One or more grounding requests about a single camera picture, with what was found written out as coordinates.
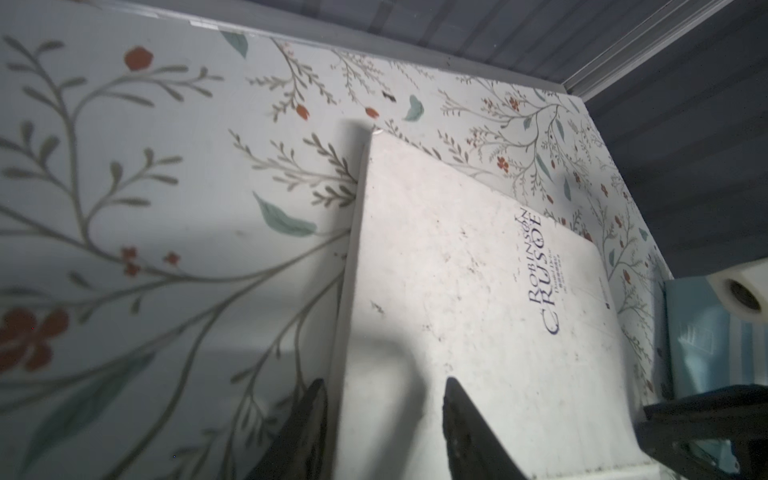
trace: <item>light blue package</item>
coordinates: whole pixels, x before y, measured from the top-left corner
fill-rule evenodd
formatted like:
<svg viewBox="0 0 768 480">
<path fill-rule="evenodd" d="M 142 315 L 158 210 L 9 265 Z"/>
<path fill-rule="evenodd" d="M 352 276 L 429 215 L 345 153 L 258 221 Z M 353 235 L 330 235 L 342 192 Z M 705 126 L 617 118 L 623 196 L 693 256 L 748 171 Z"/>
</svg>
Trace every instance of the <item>light blue package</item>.
<svg viewBox="0 0 768 480">
<path fill-rule="evenodd" d="M 728 385 L 768 385 L 768 328 L 726 310 L 703 276 L 666 282 L 667 321 L 676 398 Z M 697 442 L 701 456 L 738 473 L 730 442 Z"/>
</svg>

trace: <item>white trim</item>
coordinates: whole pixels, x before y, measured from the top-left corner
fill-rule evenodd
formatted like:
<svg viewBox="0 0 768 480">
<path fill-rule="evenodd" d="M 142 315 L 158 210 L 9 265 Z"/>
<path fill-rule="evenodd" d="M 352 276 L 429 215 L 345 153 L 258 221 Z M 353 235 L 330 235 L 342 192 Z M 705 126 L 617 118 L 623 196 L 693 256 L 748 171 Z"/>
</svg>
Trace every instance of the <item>white trim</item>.
<svg viewBox="0 0 768 480">
<path fill-rule="evenodd" d="M 741 320 L 733 315 L 728 325 L 728 367 L 729 383 L 741 384 Z"/>
<path fill-rule="evenodd" d="M 223 30 L 286 37 L 294 42 L 298 39 L 299 43 L 360 51 L 458 74 L 565 93 L 565 88 L 559 83 L 265 7 L 247 0 L 98 0 L 98 4 L 105 8 L 154 18 L 194 22 L 193 25 L 202 24 L 206 28 L 217 25 Z"/>
<path fill-rule="evenodd" d="M 670 0 L 564 82 L 587 101 L 665 49 L 733 0 Z"/>
<path fill-rule="evenodd" d="M 762 323 L 752 323 L 752 359 L 755 368 L 755 383 L 768 386 L 768 369 L 766 368 L 766 336 Z"/>
</svg>

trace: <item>toilet paper roll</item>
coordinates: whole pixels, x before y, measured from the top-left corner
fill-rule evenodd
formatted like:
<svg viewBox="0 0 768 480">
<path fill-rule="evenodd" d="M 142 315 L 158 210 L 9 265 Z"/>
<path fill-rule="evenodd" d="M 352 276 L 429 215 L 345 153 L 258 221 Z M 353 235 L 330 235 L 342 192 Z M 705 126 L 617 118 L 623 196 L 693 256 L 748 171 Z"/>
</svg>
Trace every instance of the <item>toilet paper roll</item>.
<svg viewBox="0 0 768 480">
<path fill-rule="evenodd" d="M 707 282 L 732 315 L 747 322 L 768 323 L 768 258 L 713 273 Z"/>
</svg>

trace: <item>floral tablecloth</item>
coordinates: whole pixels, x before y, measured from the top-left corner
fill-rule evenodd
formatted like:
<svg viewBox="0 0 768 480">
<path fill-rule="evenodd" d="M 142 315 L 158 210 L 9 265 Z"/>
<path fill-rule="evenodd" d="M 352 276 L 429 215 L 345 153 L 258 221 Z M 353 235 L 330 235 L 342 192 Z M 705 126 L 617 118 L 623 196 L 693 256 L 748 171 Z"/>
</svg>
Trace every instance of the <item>floral tablecloth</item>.
<svg viewBox="0 0 768 480">
<path fill-rule="evenodd" d="M 328 371 L 374 127 L 594 242 L 637 403 L 668 394 L 667 268 L 580 99 L 88 2 L 0 9 L 3 478 L 242 478 Z"/>
</svg>

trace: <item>white book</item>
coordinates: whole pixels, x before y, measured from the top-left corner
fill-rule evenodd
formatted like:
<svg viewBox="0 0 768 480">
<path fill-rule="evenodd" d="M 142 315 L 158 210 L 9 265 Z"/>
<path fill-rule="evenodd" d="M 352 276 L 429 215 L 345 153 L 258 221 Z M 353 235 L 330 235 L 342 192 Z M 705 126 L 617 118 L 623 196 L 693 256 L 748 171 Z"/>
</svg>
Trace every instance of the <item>white book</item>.
<svg viewBox="0 0 768 480">
<path fill-rule="evenodd" d="M 449 376 L 529 478 L 658 478 L 607 285 L 592 242 L 376 132 L 329 377 L 333 478 L 451 478 Z"/>
</svg>

